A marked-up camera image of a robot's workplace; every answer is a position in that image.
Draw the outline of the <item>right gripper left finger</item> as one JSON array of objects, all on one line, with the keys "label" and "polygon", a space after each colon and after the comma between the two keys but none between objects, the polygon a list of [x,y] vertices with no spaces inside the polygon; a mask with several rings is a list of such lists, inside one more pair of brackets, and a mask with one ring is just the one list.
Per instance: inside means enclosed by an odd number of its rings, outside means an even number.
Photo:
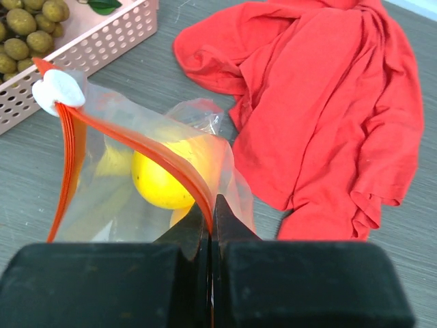
[{"label": "right gripper left finger", "polygon": [[1,276],[2,327],[207,327],[197,206],[152,243],[34,243]]}]

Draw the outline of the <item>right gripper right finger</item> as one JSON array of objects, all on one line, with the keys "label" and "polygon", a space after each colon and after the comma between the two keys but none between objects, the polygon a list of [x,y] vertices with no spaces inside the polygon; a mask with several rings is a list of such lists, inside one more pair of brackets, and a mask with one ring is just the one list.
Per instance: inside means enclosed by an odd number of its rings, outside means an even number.
[{"label": "right gripper right finger", "polygon": [[387,253],[367,242],[264,241],[219,195],[211,244],[215,327],[413,327]]}]

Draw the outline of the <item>yellow lemon fruit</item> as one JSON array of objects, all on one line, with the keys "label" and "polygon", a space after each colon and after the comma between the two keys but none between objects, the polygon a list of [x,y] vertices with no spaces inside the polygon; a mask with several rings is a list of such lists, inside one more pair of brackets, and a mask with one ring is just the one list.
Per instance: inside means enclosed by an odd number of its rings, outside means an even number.
[{"label": "yellow lemon fruit", "polygon": [[[217,138],[198,135],[178,141],[166,141],[163,146],[186,160],[210,187],[214,177],[213,148]],[[139,195],[151,205],[166,210],[192,206],[195,198],[181,182],[165,168],[138,151],[133,152],[131,161],[132,181]]]}]

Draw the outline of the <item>clear zip top bag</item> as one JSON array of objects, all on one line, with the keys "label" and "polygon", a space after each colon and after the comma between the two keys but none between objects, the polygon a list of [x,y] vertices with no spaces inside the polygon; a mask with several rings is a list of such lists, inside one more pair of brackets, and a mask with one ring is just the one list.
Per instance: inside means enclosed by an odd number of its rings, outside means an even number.
[{"label": "clear zip top bag", "polygon": [[157,113],[95,85],[78,70],[34,59],[32,87],[58,117],[64,176],[48,241],[153,241],[197,206],[212,227],[223,196],[231,213],[255,227],[253,195],[219,135],[223,110],[196,98]]}]

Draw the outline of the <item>yellow orange peach fruit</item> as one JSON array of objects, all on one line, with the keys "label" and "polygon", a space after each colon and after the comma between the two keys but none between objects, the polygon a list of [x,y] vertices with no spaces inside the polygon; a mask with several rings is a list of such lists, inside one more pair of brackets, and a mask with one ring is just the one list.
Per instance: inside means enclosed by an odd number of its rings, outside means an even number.
[{"label": "yellow orange peach fruit", "polygon": [[191,208],[192,208],[192,206],[188,206],[185,208],[179,208],[179,209],[174,210],[171,214],[169,227],[172,228],[175,224],[177,224],[179,221],[181,221],[183,218],[185,218],[185,216],[187,216],[187,214],[189,213]]}]

